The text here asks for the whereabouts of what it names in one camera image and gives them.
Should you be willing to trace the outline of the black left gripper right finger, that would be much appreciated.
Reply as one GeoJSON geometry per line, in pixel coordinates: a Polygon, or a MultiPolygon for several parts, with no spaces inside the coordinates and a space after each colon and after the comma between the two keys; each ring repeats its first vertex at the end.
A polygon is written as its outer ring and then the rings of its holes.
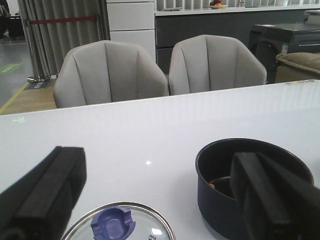
{"type": "Polygon", "coordinates": [[[318,240],[320,190],[255,152],[237,152],[230,187],[252,240],[318,240]]]}

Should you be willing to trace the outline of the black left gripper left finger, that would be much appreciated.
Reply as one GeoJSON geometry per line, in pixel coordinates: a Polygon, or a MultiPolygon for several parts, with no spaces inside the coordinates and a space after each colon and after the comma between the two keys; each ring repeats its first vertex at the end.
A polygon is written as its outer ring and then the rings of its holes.
{"type": "Polygon", "coordinates": [[[87,180],[82,147],[56,146],[0,194],[2,240],[59,240],[87,180]]]}

